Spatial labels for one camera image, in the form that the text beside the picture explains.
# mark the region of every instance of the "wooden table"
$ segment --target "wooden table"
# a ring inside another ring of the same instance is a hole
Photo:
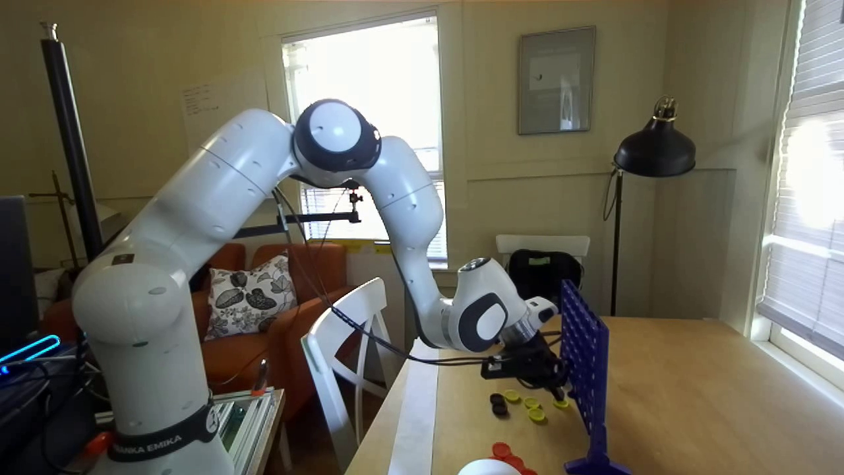
[[[605,319],[610,327],[610,460],[630,472],[844,472],[844,406],[715,319]],[[421,394],[407,394],[407,361],[349,472],[391,472],[395,424]],[[519,394],[548,419],[490,413],[490,394]],[[482,380],[478,368],[434,369],[429,469],[459,472],[504,440],[535,472],[565,472],[589,455],[578,413],[554,410],[548,390]]]

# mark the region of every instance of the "couch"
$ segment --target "couch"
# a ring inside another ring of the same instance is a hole
[[[210,319],[210,269],[252,269],[280,253],[287,256],[299,303],[280,311],[263,332],[202,340]],[[287,422],[295,418],[304,405],[313,398],[300,337],[343,293],[349,293],[345,248],[337,244],[259,245],[251,258],[242,244],[222,245],[192,277],[196,327],[210,390],[226,394],[255,389],[262,382],[262,360],[267,360],[267,382],[285,389],[281,419]],[[70,302],[59,302],[44,311],[41,332],[59,332],[64,340],[77,340]]]

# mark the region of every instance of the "black lamp shade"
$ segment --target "black lamp shade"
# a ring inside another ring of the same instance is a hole
[[[614,167],[643,176],[677,176],[694,170],[694,143],[674,129],[672,101],[661,101],[649,125],[622,141]]]

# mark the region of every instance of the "computer monitor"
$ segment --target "computer monitor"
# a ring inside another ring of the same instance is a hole
[[[36,332],[36,290],[23,195],[0,195],[0,349]]]

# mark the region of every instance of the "floor lamp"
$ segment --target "floor lamp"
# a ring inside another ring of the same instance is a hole
[[[614,238],[611,238],[611,302],[616,315],[616,256],[622,236],[622,183],[627,174],[677,176],[694,170],[694,143],[674,129],[674,101],[661,99],[649,125],[624,137],[614,153]]]

